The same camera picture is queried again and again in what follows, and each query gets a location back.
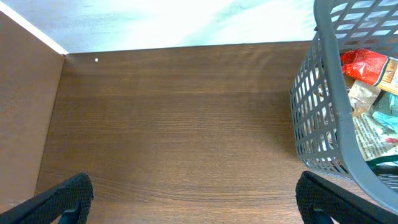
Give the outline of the green coffee bean bag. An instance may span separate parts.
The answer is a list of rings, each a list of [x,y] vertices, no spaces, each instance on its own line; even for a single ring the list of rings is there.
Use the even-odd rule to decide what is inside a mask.
[[[353,117],[354,131],[363,159],[369,167],[397,166],[397,133],[368,113]]]

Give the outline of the brown wooden side panel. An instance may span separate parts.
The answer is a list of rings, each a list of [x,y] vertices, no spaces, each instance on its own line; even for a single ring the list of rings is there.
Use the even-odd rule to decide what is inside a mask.
[[[35,194],[66,51],[1,3],[1,211]]]

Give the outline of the beige brown snack pouch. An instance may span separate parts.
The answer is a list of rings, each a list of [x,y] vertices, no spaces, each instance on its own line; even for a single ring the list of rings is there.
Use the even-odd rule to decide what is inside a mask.
[[[374,104],[381,93],[379,88],[360,80],[347,79],[346,89],[354,117],[374,111]]]

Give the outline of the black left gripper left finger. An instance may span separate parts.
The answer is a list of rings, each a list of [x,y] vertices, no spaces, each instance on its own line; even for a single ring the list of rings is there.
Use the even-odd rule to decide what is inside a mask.
[[[1,223],[86,223],[94,199],[86,173],[80,173],[1,214]]]

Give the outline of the grey plastic lattice basket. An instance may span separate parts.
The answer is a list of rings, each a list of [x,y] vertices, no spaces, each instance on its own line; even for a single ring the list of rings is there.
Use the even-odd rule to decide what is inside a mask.
[[[290,89],[298,158],[312,171],[352,180],[397,211],[397,175],[374,171],[356,141],[340,55],[365,48],[397,56],[396,1],[324,1],[313,7],[315,36]]]

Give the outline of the teal tissue pack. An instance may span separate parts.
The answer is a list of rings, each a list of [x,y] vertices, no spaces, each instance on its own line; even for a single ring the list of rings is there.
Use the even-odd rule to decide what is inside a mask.
[[[372,117],[397,133],[397,95],[382,91],[376,100]]]

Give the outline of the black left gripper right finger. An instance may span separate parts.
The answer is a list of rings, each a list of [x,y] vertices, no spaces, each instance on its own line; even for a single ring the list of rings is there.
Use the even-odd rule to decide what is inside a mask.
[[[397,215],[352,194],[310,171],[302,172],[296,201],[306,224],[397,223]]]

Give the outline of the orange biscuit packet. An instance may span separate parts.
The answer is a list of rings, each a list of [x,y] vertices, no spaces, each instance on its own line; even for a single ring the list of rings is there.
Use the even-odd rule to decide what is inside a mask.
[[[368,49],[340,55],[343,73],[355,80],[397,95],[397,59]]]

